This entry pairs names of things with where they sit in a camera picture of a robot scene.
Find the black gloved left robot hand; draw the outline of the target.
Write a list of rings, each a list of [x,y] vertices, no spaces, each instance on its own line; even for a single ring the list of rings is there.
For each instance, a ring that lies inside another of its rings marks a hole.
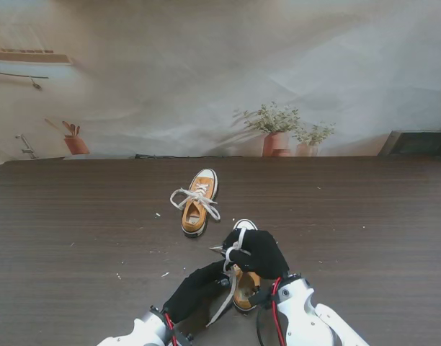
[[[223,285],[222,281],[228,276],[223,264],[221,260],[195,270],[164,303],[163,312],[174,324],[189,318],[204,302],[226,291],[228,284]]]

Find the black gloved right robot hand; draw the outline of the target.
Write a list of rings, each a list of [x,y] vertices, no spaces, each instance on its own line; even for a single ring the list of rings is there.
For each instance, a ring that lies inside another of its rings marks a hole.
[[[243,272],[254,272],[266,280],[284,278],[290,268],[274,237],[268,231],[240,229],[223,242],[226,257]]]

